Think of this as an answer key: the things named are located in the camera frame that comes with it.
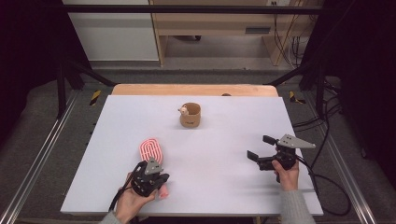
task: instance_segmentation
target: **brown cup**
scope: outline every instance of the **brown cup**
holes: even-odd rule
[[[201,107],[196,103],[186,103],[183,106],[187,107],[189,115],[180,115],[180,123],[186,128],[198,127],[201,121]]]

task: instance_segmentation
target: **gray floor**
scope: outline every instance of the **gray floor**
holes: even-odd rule
[[[241,37],[208,37],[203,36],[200,42],[190,36],[176,36],[170,39],[164,67],[97,67],[97,72],[104,77],[122,83],[267,83],[282,76],[290,65],[282,63],[273,67],[268,53],[260,38]],[[61,214],[60,208],[64,194],[73,180],[86,144],[90,140],[90,132],[98,120],[106,96],[111,88],[85,77],[83,91],[68,91],[76,95],[76,105],[70,113],[66,124],[62,127],[54,147],[39,170],[21,208],[17,223],[91,223],[101,217],[72,217]],[[315,116],[309,104],[298,104],[290,101],[290,91],[294,91],[297,99],[309,101],[313,91],[300,91],[299,77],[277,87],[278,93],[284,98],[291,123],[305,121]],[[336,78],[330,82],[338,85]],[[102,94],[96,105],[89,105],[92,94],[101,90]],[[18,191],[36,155],[52,128],[57,113],[56,83],[51,82],[32,90],[28,97],[28,105],[21,114],[20,121],[0,151],[0,209],[5,211]],[[326,92],[326,99],[332,94]],[[296,136],[320,146],[323,135],[322,126],[299,132]],[[361,190],[364,200],[375,217],[376,223],[396,223],[396,193],[388,180],[383,176],[375,161],[361,157],[360,145],[355,133],[350,128],[347,117],[342,113],[334,114],[330,119],[330,133],[337,149],[341,152],[347,167]],[[331,156],[331,145],[326,144],[318,162],[315,173],[325,175],[342,185],[336,164]],[[304,157],[310,163],[316,151],[304,150]],[[346,197],[334,185],[318,179],[319,198],[322,206],[334,212],[343,212],[347,208]],[[317,223],[361,223],[360,211],[354,204],[351,211],[339,217],[328,212],[322,217],[315,217]],[[196,220],[172,220],[169,223],[197,223]],[[271,217],[267,223],[277,223]]]

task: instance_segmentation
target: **table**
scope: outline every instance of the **table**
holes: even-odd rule
[[[202,107],[195,129],[178,123],[177,107],[186,102]],[[261,172],[247,158],[247,150],[272,156],[274,147],[264,144],[262,136],[280,138],[285,132],[293,133],[274,87],[121,84],[107,97],[61,212],[103,215],[139,162],[139,144],[155,137],[163,149],[164,172],[170,175],[170,195],[147,204],[140,216],[278,215],[279,184],[272,172]],[[322,215],[305,168],[299,188],[310,213]]]

